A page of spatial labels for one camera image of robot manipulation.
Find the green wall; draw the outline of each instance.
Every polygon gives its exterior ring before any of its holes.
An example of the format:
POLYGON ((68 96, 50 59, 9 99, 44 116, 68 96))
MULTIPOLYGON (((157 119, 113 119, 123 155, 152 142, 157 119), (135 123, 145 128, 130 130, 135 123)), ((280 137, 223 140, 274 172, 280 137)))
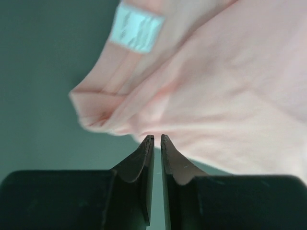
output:
MULTIPOLYGON (((108 169, 137 148, 129 136, 82 130, 67 97, 97 61, 117 3, 0 1, 0 181, 20 169, 108 169)), ((156 154, 149 230, 165 229, 156 154)))

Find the wrinkled cloth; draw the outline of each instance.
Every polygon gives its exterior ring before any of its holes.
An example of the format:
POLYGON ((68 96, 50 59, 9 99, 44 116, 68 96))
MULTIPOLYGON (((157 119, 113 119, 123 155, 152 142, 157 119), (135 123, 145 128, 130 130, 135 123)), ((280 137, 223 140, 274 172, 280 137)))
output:
POLYGON ((70 92, 87 130, 167 134, 189 159, 307 182, 307 1, 126 0, 165 16, 153 50, 107 41, 70 92))

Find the clothing label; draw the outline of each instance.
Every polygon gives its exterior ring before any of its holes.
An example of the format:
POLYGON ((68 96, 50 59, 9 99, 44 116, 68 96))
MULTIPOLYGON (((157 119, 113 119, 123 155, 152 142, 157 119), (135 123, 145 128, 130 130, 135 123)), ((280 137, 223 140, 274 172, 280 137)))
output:
POLYGON ((110 40, 138 53, 149 53, 165 18, 121 3, 116 12, 110 40))

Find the pink fabric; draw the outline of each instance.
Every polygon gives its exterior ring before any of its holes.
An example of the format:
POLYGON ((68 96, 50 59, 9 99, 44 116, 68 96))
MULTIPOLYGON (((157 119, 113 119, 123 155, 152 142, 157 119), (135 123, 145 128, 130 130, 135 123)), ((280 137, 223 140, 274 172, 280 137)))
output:
POLYGON ((70 92, 81 125, 167 134, 186 157, 307 182, 307 1, 127 0, 166 17, 151 53, 108 41, 70 92))

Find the pink t-shirt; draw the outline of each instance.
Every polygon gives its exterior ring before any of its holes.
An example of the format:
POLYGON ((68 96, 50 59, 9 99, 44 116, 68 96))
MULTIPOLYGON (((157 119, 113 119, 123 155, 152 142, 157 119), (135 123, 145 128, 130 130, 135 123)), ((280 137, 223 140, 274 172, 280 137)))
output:
POLYGON ((124 2, 165 21, 150 53, 107 41, 70 92, 84 128, 307 182, 307 0, 124 2))

